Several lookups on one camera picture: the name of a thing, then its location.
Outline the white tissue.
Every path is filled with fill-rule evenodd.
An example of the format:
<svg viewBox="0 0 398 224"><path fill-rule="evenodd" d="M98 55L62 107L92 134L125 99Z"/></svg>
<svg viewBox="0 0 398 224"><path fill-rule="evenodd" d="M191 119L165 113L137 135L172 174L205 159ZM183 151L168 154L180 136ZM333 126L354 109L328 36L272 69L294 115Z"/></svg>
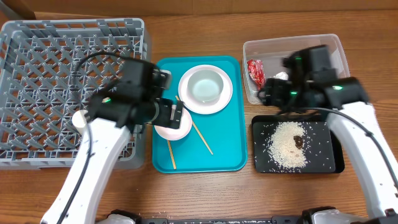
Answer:
<svg viewBox="0 0 398 224"><path fill-rule="evenodd" d="M289 75L286 72L279 72L278 74L274 75L273 78L277 78L280 80L288 80Z"/></svg>

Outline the pink small plate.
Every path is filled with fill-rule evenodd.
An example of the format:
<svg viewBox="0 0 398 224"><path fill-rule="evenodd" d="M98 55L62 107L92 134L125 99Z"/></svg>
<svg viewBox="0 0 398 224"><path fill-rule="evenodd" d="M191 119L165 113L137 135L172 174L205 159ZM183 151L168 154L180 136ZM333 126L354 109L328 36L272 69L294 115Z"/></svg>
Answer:
<svg viewBox="0 0 398 224"><path fill-rule="evenodd" d="M185 108L182 110L182 120L178 129L165 128L161 126L154 126L155 131L162 138L169 141L177 141L184 138L192 128L192 117L188 110Z"/></svg>

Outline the red snack wrapper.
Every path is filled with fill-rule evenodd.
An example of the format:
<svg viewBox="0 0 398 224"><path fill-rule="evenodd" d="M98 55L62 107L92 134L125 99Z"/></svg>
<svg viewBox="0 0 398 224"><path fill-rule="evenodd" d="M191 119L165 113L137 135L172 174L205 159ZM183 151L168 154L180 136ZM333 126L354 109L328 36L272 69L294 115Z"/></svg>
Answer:
<svg viewBox="0 0 398 224"><path fill-rule="evenodd" d="M266 82L262 60L250 59L247 61L247 65L251 80L255 83L257 89L260 90Z"/></svg>

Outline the grey bowl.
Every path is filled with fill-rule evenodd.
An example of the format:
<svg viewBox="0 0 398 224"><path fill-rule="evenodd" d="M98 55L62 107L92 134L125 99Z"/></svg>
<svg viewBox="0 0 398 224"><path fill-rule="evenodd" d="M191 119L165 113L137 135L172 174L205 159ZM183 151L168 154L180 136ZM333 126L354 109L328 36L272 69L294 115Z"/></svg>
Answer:
<svg viewBox="0 0 398 224"><path fill-rule="evenodd" d="M223 79L209 69L194 72L188 79L188 91L200 103L210 103L217 100L223 91Z"/></svg>

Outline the brown food scrap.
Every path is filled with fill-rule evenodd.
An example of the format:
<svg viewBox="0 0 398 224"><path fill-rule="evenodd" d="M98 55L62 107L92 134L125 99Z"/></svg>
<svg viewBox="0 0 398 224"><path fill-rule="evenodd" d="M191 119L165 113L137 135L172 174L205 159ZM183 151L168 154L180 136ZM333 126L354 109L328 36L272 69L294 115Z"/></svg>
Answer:
<svg viewBox="0 0 398 224"><path fill-rule="evenodd" d="M295 147L297 149L303 149L303 137L301 136L294 136Z"/></svg>

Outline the large white plate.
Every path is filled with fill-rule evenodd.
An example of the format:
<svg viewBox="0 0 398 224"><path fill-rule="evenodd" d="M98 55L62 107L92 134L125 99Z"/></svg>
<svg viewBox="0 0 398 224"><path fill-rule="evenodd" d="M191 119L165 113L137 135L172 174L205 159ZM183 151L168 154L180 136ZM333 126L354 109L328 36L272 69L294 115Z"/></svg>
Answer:
<svg viewBox="0 0 398 224"><path fill-rule="evenodd" d="M224 84L220 97L210 103L200 103L196 101L188 91L188 79L194 72L204 69L217 72L222 77ZM190 111L198 114L213 114L221 111L229 103L233 95L233 84L230 77L222 69L214 65L197 65L183 74L178 84L178 95L180 100L184 102L185 106Z"/></svg>

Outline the white cup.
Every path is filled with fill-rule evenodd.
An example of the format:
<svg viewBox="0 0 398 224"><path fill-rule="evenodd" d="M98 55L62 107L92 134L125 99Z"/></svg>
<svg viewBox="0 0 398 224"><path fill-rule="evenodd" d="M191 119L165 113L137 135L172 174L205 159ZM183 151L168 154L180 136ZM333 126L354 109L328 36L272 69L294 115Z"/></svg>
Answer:
<svg viewBox="0 0 398 224"><path fill-rule="evenodd" d="M78 110L72 116L72 124L80 135L83 135L87 124L87 110Z"/></svg>

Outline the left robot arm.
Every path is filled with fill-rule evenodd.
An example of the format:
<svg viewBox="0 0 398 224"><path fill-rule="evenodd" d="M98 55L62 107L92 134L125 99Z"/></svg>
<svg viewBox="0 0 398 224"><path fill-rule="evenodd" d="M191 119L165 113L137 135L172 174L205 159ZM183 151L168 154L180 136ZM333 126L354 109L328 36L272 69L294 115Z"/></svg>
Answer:
<svg viewBox="0 0 398 224"><path fill-rule="evenodd" d="M78 154L42 223L94 223L117 158L137 125L178 129L183 103L163 98L172 80L153 63L126 58L121 78L94 93Z"/></svg>

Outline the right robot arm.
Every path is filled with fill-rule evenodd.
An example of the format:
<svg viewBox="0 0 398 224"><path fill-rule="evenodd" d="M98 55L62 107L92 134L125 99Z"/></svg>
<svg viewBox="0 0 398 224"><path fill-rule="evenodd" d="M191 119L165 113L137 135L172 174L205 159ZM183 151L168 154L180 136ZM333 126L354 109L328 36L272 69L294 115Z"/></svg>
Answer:
<svg viewBox="0 0 398 224"><path fill-rule="evenodd" d="M397 159L368 94L355 77L338 78L326 45L284 58L288 80L269 78L257 97L280 113L317 111L345 149L366 199L366 223L397 223Z"/></svg>

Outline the clear plastic bin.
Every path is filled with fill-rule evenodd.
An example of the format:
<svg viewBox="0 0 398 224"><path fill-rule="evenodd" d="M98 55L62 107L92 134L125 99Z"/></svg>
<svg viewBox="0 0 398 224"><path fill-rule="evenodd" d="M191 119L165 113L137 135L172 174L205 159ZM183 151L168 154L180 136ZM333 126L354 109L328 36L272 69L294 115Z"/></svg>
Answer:
<svg viewBox="0 0 398 224"><path fill-rule="evenodd" d="M283 58L296 51L318 45L328 46L331 64L337 70L338 77L349 77L350 72L346 55L339 37L335 34L301 35L245 42L242 67L248 102L253 105L260 103L257 98L257 86L248 73L249 60L261 60L265 77L272 78L274 75L286 71L286 68L282 66Z"/></svg>

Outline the teal plastic tray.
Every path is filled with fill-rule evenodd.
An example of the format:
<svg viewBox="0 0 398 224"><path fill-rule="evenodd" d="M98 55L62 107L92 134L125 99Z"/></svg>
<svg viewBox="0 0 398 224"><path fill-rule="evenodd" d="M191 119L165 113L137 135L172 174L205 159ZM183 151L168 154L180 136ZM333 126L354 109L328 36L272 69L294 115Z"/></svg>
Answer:
<svg viewBox="0 0 398 224"><path fill-rule="evenodd" d="M226 172L242 169L248 159L244 117L243 87L239 62L231 56L170 57L158 62L158 67L172 73L172 82L163 94L176 100L178 84L183 74L197 65L214 65L230 77L233 95L219 112L198 114L189 111L214 155L211 155L192 126L181 140L170 141L177 168L174 170L167 140L152 133L152 163L162 173Z"/></svg>

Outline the grey plastic dish rack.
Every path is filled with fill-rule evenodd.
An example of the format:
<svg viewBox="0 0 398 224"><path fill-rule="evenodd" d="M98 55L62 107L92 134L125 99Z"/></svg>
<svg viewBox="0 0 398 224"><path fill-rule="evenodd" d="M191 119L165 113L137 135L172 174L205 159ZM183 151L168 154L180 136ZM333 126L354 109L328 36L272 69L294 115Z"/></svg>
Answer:
<svg viewBox="0 0 398 224"><path fill-rule="evenodd" d="M139 18L9 21L1 29L1 169L69 167L72 116L121 76L123 57L151 58Z"/></svg>

